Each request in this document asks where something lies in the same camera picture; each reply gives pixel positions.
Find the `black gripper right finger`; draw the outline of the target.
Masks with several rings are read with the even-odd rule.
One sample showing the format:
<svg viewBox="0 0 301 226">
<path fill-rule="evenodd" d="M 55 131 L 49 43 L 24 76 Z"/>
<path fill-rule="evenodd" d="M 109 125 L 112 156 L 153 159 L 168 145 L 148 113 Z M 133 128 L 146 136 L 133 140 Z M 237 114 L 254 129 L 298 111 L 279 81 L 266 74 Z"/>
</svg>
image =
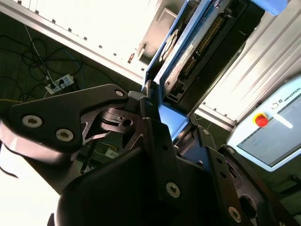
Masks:
<svg viewBox="0 0 301 226">
<path fill-rule="evenodd" d="M 295 226 L 277 196 L 234 148 L 219 150 L 211 133 L 189 118 L 189 161 L 199 163 L 210 177 L 214 196 L 202 201 L 203 207 L 218 204 L 218 213 L 210 216 L 216 226 Z"/>
</svg>

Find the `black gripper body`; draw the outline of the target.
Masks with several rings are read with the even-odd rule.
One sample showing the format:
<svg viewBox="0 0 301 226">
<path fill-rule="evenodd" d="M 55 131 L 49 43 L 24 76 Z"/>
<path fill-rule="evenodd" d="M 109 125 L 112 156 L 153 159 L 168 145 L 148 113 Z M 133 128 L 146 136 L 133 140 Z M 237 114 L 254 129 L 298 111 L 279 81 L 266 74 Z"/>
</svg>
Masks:
<svg viewBox="0 0 301 226">
<path fill-rule="evenodd" d="M 173 178 L 161 185 L 148 155 L 136 148 L 113 162 L 73 180 L 63 191 L 54 214 L 55 226 L 215 226 L 210 219 L 218 204 L 210 177 L 189 151 L 177 159 L 182 185 Z"/>
</svg>

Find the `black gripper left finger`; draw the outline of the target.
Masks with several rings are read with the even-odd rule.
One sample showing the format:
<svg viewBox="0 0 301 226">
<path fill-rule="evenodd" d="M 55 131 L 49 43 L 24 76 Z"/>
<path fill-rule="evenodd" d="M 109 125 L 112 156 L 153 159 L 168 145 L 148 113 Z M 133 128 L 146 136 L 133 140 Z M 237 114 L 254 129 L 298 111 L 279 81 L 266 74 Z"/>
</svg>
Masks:
<svg viewBox="0 0 301 226">
<path fill-rule="evenodd" d="M 111 131 L 127 136 L 121 156 L 136 148 L 146 152 L 158 186 L 170 178 L 183 184 L 169 129 L 148 96 L 108 84 L 14 105 L 0 121 L 0 139 L 11 151 L 58 166 Z"/>
</svg>

